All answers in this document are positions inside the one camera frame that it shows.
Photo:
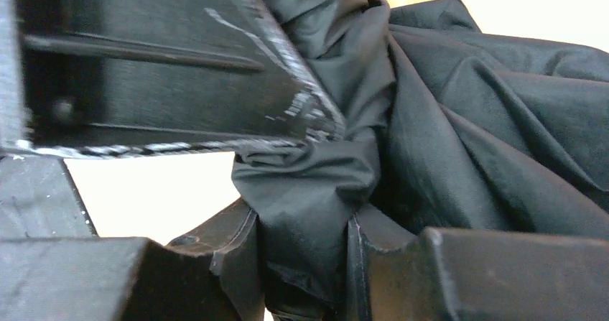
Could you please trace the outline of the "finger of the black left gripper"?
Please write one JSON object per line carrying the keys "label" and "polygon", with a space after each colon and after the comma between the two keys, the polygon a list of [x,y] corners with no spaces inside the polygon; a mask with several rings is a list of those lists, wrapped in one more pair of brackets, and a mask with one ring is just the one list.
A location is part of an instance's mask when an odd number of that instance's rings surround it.
{"label": "finger of the black left gripper", "polygon": [[113,159],[338,140],[262,0],[1,0],[1,151]]}

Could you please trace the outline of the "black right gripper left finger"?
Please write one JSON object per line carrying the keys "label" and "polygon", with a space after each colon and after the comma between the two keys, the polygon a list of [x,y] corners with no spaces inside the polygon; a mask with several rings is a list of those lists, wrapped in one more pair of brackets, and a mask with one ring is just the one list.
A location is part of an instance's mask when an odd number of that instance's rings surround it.
{"label": "black right gripper left finger", "polygon": [[256,213],[236,201],[167,246],[142,237],[1,242],[3,320],[262,320]]}

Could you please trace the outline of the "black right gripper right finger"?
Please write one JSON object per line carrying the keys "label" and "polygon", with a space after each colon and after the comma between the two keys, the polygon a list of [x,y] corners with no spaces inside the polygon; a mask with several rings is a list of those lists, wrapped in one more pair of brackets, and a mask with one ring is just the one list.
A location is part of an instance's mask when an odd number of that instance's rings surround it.
{"label": "black right gripper right finger", "polygon": [[608,243],[456,228],[419,235],[366,207],[348,223],[347,320],[606,320]]}

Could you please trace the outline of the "black folding umbrella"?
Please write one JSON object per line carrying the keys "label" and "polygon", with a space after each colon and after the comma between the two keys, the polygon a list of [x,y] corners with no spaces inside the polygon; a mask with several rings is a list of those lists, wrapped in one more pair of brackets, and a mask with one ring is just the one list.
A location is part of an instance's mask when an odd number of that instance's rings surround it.
{"label": "black folding umbrella", "polygon": [[346,230],[608,238],[608,54],[481,32],[461,0],[263,0],[346,119],[340,141],[240,152],[275,320],[333,320]]}

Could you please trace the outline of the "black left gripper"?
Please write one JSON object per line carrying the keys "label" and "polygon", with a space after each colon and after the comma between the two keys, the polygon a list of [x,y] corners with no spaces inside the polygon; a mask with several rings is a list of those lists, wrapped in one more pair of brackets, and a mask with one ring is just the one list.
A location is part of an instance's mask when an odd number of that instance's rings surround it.
{"label": "black left gripper", "polygon": [[97,235],[64,161],[1,158],[2,238]]}

